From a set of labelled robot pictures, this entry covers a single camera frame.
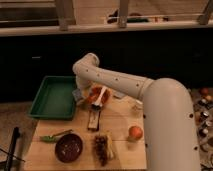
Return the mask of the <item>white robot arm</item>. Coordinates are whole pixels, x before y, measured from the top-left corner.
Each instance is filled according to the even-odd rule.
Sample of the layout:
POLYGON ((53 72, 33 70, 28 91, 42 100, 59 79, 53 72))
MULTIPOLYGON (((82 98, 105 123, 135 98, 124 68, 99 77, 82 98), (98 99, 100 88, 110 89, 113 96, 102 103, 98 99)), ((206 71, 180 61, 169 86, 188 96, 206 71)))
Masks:
POLYGON ((88 53, 73 64, 77 87, 103 84, 143 102, 147 171, 201 171, 193 103, 171 78, 150 79, 99 67, 88 53))

